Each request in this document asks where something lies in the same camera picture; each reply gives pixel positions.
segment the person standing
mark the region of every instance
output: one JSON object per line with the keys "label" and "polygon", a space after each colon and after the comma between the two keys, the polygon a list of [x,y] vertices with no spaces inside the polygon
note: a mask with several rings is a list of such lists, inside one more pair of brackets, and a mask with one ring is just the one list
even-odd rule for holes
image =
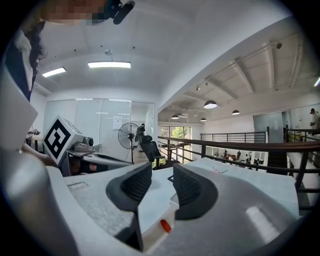
{"label": "person standing", "polygon": [[320,130],[319,113],[317,111],[315,111],[314,108],[312,108],[310,114],[312,115],[312,121],[310,123],[311,129]]}
{"label": "person standing", "polygon": [[141,147],[141,142],[142,142],[142,138],[145,135],[145,124],[142,123],[141,126],[139,126],[139,128],[136,130],[136,135],[138,137],[138,141],[139,141],[139,145],[138,145],[138,150],[139,152],[143,152],[143,149]]}
{"label": "person standing", "polygon": [[240,156],[241,156],[241,152],[240,152],[240,150],[239,150],[238,153],[236,153],[236,159],[237,159],[237,160],[240,160]]}

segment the glass wall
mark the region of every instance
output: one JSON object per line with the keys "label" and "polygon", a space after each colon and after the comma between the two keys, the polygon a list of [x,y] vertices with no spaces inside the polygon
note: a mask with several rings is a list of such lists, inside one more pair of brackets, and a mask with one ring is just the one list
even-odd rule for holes
{"label": "glass wall", "polygon": [[[176,139],[191,139],[191,128],[185,126],[161,126],[161,136],[162,137],[171,137]],[[167,140],[161,139],[162,143],[167,143]],[[180,143],[177,141],[172,141],[171,144],[179,148],[174,148],[172,151],[172,158],[178,160],[182,164],[187,164],[190,161],[185,158],[191,159],[191,153],[184,151],[182,149],[191,150],[191,145]],[[167,154],[167,150],[161,148],[162,153]]]}

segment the white ceiling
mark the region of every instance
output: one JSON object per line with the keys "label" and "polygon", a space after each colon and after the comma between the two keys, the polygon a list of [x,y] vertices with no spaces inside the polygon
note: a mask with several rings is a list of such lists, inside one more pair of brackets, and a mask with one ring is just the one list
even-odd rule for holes
{"label": "white ceiling", "polygon": [[[50,92],[87,87],[134,87],[158,89],[171,48],[188,27],[204,0],[136,0],[133,11],[120,25],[107,20],[90,26],[47,22],[41,34],[47,56],[40,73],[64,67],[66,73],[36,82]],[[129,61],[131,69],[90,69],[88,62]]]}
{"label": "white ceiling", "polygon": [[[192,89],[160,112],[159,120],[162,116],[167,119],[168,113],[172,112],[210,117],[213,110],[203,108],[207,100],[217,103],[214,110],[217,113],[234,102],[249,104],[257,95],[271,97],[270,92],[312,89],[320,76],[319,61],[294,22],[289,28],[282,29],[279,27],[274,36],[251,51],[230,59],[219,72],[194,83]],[[277,42],[282,43],[280,49],[277,49]]]}

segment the office chair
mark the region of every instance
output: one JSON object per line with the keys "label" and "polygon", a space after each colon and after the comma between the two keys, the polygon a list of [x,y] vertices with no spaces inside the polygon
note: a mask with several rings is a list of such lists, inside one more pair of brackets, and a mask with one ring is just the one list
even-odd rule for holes
{"label": "office chair", "polygon": [[176,160],[167,160],[165,164],[159,165],[159,160],[164,159],[165,157],[160,154],[156,142],[152,141],[152,137],[149,135],[142,137],[141,148],[146,154],[149,162],[153,163],[154,160],[156,160],[156,166],[155,168],[153,168],[153,170],[169,168],[172,167],[174,164],[179,163],[179,161]]}

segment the person's arm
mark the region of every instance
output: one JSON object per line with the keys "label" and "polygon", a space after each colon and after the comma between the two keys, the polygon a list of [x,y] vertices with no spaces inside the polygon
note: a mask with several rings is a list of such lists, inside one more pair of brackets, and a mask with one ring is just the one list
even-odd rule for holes
{"label": "person's arm", "polygon": [[50,156],[48,156],[46,154],[41,154],[41,153],[35,151],[32,147],[30,147],[26,143],[23,144],[22,151],[37,157],[38,159],[40,159],[43,162],[43,164],[45,166],[57,167],[55,161]]}

